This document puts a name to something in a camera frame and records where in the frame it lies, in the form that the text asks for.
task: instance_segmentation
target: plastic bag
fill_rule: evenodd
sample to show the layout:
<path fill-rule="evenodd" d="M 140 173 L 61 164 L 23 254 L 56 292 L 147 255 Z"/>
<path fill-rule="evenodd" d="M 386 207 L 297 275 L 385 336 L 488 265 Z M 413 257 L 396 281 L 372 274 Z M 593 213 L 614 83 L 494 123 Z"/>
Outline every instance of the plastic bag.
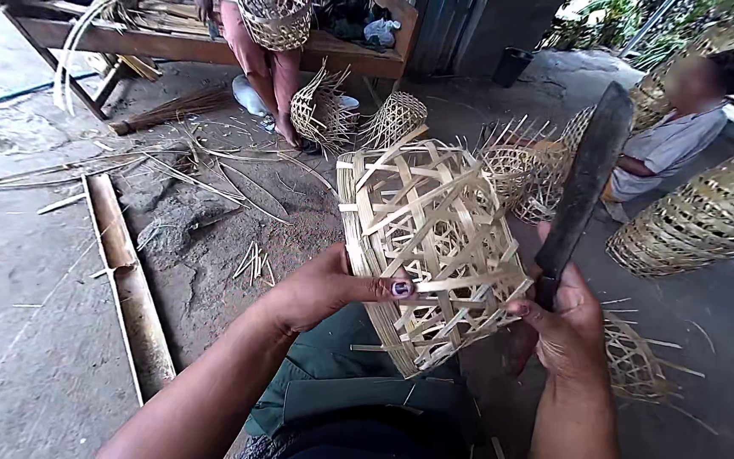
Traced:
<path fill-rule="evenodd" d="M 369 41 L 371 37 L 378 37 L 378 42 L 384 47 L 393 47 L 395 45 L 395 36 L 392 34 L 394 30 L 401 28 L 401 23 L 397 20 L 374 20 L 364 27 L 364 38 Z"/>
<path fill-rule="evenodd" d="M 237 102 L 248 110 L 248 113 L 254 116 L 271 114 L 271 110 L 268 110 L 263 100 L 260 99 L 260 95 L 257 94 L 257 90 L 251 86 L 244 74 L 234 78 L 234 81 L 231 82 L 231 89 L 234 90 L 234 99 L 237 99 Z"/>

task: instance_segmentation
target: seated person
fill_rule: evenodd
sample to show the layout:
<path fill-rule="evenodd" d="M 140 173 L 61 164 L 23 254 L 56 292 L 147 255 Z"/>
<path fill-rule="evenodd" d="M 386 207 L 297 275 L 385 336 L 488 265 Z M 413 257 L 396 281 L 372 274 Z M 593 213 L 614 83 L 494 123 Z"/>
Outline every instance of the seated person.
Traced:
<path fill-rule="evenodd" d="M 628 139 L 602 195 L 607 212 L 622 223 L 628 218 L 621 203 L 678 172 L 727 124 L 722 108 L 724 97 L 734 94 L 734 50 L 683 59 L 665 83 L 673 111 Z"/>

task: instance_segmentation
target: wooden bench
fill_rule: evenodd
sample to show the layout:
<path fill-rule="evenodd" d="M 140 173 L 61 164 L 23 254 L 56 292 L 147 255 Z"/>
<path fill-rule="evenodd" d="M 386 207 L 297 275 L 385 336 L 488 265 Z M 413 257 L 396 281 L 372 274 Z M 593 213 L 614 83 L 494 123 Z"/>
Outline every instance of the wooden bench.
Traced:
<path fill-rule="evenodd" d="M 63 20 L 16 16 L 6 5 L 14 1 L 0 0 L 0 9 L 55 70 L 58 61 L 48 48 L 63 47 L 72 25 Z M 396 89 L 418 36 L 418 12 L 406 0 L 376 0 L 375 3 L 390 10 L 393 20 L 401 22 L 401 29 L 395 32 L 395 49 L 381 53 L 344 42 L 323 30 L 311 30 L 310 38 L 303 47 L 302 70 L 317 71 L 321 67 L 322 59 L 327 57 L 329 70 L 343 70 L 350 65 L 355 73 L 395 80 L 393 89 Z M 99 25 L 87 29 L 77 50 L 239 65 L 229 45 L 221 37 L 212 41 L 209 36 L 167 34 L 149 30 L 118 31 Z M 117 72 L 112 72 L 94 96 L 89 96 L 76 81 L 71 82 L 71 89 L 98 119 L 105 120 L 107 115 L 101 108 L 119 79 Z"/>

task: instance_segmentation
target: machete handle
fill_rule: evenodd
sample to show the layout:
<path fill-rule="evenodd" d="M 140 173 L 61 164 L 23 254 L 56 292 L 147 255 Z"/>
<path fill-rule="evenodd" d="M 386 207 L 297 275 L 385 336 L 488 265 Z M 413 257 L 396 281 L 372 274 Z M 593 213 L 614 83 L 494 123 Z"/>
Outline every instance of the machete handle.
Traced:
<path fill-rule="evenodd" d="M 534 286 L 534 302 L 548 312 L 554 312 L 554 297 L 557 294 L 559 280 L 547 276 L 541 276 L 536 280 Z"/>

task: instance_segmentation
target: dark green pants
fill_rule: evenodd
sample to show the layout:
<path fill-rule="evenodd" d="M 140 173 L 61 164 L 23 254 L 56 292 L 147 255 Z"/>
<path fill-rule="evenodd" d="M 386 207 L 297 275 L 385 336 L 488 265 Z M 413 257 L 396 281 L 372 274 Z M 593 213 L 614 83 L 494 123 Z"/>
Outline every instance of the dark green pants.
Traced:
<path fill-rule="evenodd" d="M 380 345 L 361 303 L 345 306 L 299 335 L 246 421 L 252 437 L 272 438 L 285 425 L 362 406 L 399 406 L 448 418 L 466 444 L 478 433 L 478 415 L 457 358 L 404 380 L 385 352 L 352 351 Z"/>

